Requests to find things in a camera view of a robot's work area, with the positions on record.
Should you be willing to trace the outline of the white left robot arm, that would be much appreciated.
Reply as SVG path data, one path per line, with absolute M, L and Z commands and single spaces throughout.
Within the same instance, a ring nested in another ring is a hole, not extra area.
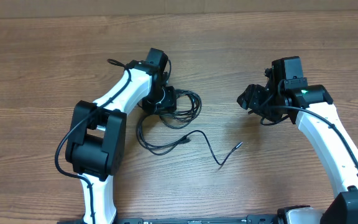
M 65 159 L 73 166 L 71 176 L 80 179 L 85 214 L 78 223 L 114 223 L 113 177 L 121 165 L 127 115 L 136 104 L 148 114 L 173 112 L 175 89 L 168 86 L 168 56 L 151 48 L 145 60 L 123 64 L 123 76 L 104 96 L 93 102 L 79 101 L 73 110 L 70 130 L 63 138 Z

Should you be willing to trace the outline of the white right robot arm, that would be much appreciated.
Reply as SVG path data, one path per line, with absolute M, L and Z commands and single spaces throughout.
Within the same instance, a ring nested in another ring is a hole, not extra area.
M 279 208 L 266 223 L 358 223 L 358 148 L 341 123 L 323 85 L 309 85 L 298 56 L 280 58 L 265 70 L 265 86 L 250 84 L 237 98 L 263 126 L 286 119 L 306 136 L 322 163 L 334 200 L 326 210 L 309 205 Z

